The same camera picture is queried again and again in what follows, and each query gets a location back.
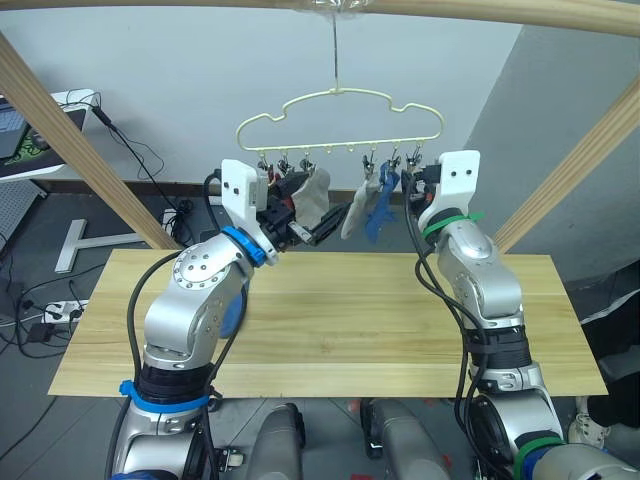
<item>shoe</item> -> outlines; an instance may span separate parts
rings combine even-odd
[[[576,419],[569,426],[569,443],[584,443],[602,449],[611,428],[597,424],[589,416],[587,397],[576,397],[576,407]]]

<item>white hanger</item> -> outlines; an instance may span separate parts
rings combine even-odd
[[[258,152],[260,157],[264,157],[266,155],[266,152],[279,151],[280,153],[286,153],[289,150],[309,151],[313,148],[323,148],[327,151],[327,153],[331,153],[331,151],[336,147],[346,147],[347,150],[353,151],[356,146],[369,145],[372,148],[374,148],[379,144],[385,144],[385,143],[391,143],[395,147],[397,147],[401,143],[415,142],[417,146],[422,146],[424,142],[426,142],[427,140],[433,140],[435,138],[438,138],[441,135],[442,130],[444,128],[444,117],[438,110],[436,110],[433,107],[429,107],[427,105],[422,105],[420,103],[414,103],[414,102],[407,103],[403,107],[394,107],[393,98],[391,97],[391,95],[388,95],[386,93],[378,92],[376,90],[367,90],[364,88],[343,88],[339,86],[338,84],[338,44],[337,44],[337,35],[336,35],[335,14],[333,15],[333,46],[334,46],[335,80],[336,80],[335,88],[331,88],[329,90],[325,90],[322,92],[309,93],[307,95],[303,95],[301,97],[297,97],[292,100],[289,100],[284,105],[282,105],[282,114],[279,116],[274,117],[269,113],[261,113],[254,117],[248,118],[247,120],[242,122],[238,126],[238,129],[236,130],[236,141],[238,142],[238,146],[240,146],[240,148],[249,152]],[[306,144],[297,144],[297,145],[255,146],[255,147],[247,146],[242,142],[242,139],[241,139],[242,130],[244,130],[244,128],[247,127],[247,125],[250,125],[263,118],[267,118],[271,120],[273,123],[281,122],[282,120],[287,118],[287,110],[289,109],[289,107],[291,107],[292,105],[295,105],[296,103],[301,103],[306,100],[310,100],[312,98],[325,97],[329,95],[344,95],[347,93],[372,95],[375,97],[384,98],[387,101],[388,109],[394,113],[404,113],[406,110],[411,108],[428,112],[436,116],[436,118],[440,122],[440,129],[435,134],[421,136],[421,137],[384,138],[384,139],[345,141],[345,142],[327,142],[327,143],[314,143],[314,144],[306,143]]]

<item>wooden frame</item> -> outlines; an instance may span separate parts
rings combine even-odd
[[[91,6],[301,8],[311,0],[0,0],[0,10]],[[363,12],[490,20],[640,37],[640,6],[613,0],[376,0]],[[0,91],[134,231],[153,248],[176,248],[151,214],[51,99],[0,34]],[[640,124],[640,76],[496,235],[515,245]]]

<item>wooden tabletop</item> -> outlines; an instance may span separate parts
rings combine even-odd
[[[166,250],[114,250],[49,390],[118,396],[132,377],[126,309],[142,273]],[[461,341],[441,300],[413,275],[416,256],[286,253],[256,271],[242,329],[216,382],[225,397],[452,397]],[[552,395],[606,394],[548,256],[506,255],[522,284],[531,353]],[[147,282],[136,311],[168,283]],[[218,342],[218,351],[223,345]]]

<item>green ring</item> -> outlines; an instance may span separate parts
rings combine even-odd
[[[444,220],[440,220],[439,222],[434,223],[433,225],[429,225],[422,231],[422,236],[427,238],[431,233],[437,232],[441,228],[446,227],[452,222],[456,222],[458,220],[472,220],[476,221],[484,217],[484,213],[470,213],[469,215],[454,215],[453,217],[445,218]]]
[[[549,447],[553,445],[564,445],[564,441],[559,437],[542,437],[525,443],[518,452],[518,455],[516,455],[516,459],[513,462],[513,480],[522,479],[522,467],[524,465],[524,459],[527,457],[527,455],[529,455],[534,450],[538,450],[539,448]]]

